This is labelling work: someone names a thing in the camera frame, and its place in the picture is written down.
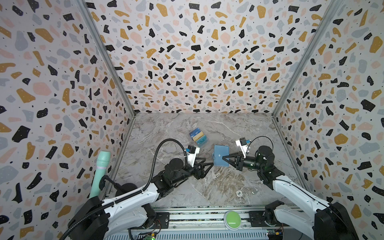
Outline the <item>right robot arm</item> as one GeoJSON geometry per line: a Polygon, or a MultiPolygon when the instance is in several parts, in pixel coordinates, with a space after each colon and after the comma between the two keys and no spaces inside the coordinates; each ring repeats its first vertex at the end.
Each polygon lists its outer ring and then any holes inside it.
{"type": "Polygon", "coordinates": [[[269,226],[286,224],[312,240],[357,240],[359,237],[346,208],[329,203],[308,192],[275,165],[275,155],[268,146],[261,146],[255,156],[247,156],[248,147],[238,153],[223,156],[230,166],[242,171],[255,170],[260,180],[271,190],[283,195],[300,208],[299,211],[274,201],[265,206],[264,219],[269,226]]]}

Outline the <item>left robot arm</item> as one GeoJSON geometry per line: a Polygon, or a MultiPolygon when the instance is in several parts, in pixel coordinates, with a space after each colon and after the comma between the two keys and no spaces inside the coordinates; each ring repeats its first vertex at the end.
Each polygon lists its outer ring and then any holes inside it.
{"type": "Polygon", "coordinates": [[[140,187],[114,198],[90,198],[68,224],[62,240],[103,240],[131,228],[149,228],[157,216],[151,204],[169,195],[190,177],[206,177],[213,167],[205,158],[193,166],[172,159],[165,169],[140,187]]]}

